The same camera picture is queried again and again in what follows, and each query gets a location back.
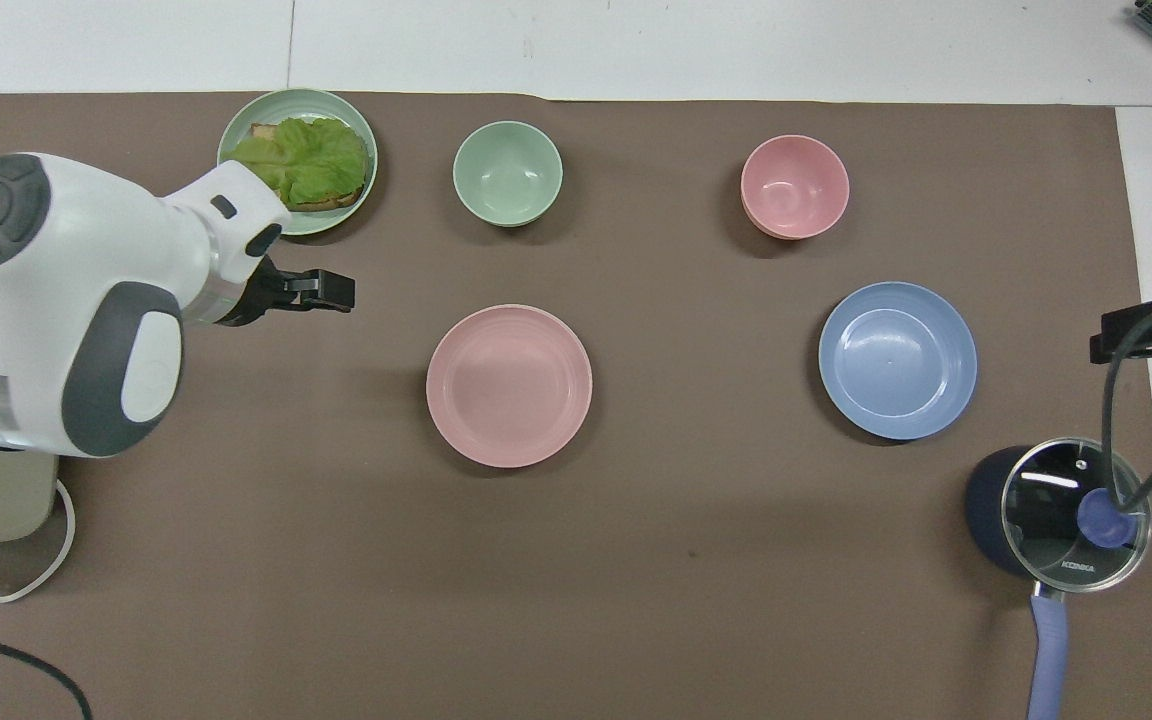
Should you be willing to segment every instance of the blue handle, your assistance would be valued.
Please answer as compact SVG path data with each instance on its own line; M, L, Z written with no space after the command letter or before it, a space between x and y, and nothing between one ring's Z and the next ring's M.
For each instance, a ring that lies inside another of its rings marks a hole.
M1028 720L1058 720L1060 694L1064 684L1064 660L1069 655L1069 620L1064 602L1041 594L1030 596L1038 632L1034 680L1029 688Z

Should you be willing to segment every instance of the green lettuce leaf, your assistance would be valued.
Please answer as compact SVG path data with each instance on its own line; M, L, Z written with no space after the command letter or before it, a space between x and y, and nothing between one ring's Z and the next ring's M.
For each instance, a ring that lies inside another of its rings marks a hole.
M221 158L245 165L288 205L349 195L367 176L361 138L334 118L312 123L288 118L278 123L273 141L247 137Z

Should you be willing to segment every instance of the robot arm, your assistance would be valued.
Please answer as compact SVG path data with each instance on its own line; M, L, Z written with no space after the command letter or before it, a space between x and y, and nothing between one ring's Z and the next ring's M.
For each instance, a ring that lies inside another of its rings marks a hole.
M115 455L175 396L184 325L351 309L348 278L266 258L289 219L236 162L159 199L74 160L0 156L0 448Z

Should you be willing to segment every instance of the black cable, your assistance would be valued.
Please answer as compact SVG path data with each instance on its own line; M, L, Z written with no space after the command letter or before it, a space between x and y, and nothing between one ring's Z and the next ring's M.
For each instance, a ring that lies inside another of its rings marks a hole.
M1149 487L1142 486L1129 497L1128 500L1120 500L1117 492L1117 483L1114 475L1114 386L1119 378L1119 369L1123 365L1126 356L1132 354L1135 346L1144 338L1144 333L1152 329L1152 313L1144 316L1137 320L1132 328L1126 333L1123 341L1119 342L1119 346L1114 348L1114 356L1111 357L1111 367L1108 367L1105 374L1105 393L1102 394L1101 403L1101 453L1107 458L1106 462L1101 463L1101 484L1111 492L1111 498L1114 500L1115 507L1120 511L1132 511L1144 501L1144 498L1149 495L1152 491L1152 484ZM1152 480L1152 473L1149 475L1149 479Z
M25 665L31 665L37 667L38 670L44 670L44 673L50 674L65 689L74 696L74 699L78 702L78 711L83 714L83 720L92 720L92 708L88 705L88 697L84 696L82 688L78 688L78 683L69 680L69 675L61 673L59 667L51 665L46 660L41 660L39 657L30 655L28 652L18 651L16 647L6 646L6 644L0 643L0 655L12 657L14 660L20 660Z

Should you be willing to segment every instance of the white tabletop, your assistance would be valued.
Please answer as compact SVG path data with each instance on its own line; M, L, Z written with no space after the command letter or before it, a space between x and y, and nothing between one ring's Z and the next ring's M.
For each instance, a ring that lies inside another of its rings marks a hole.
M1114 105L1152 300L1152 41L1129 15L1104 0L0 0L0 91Z

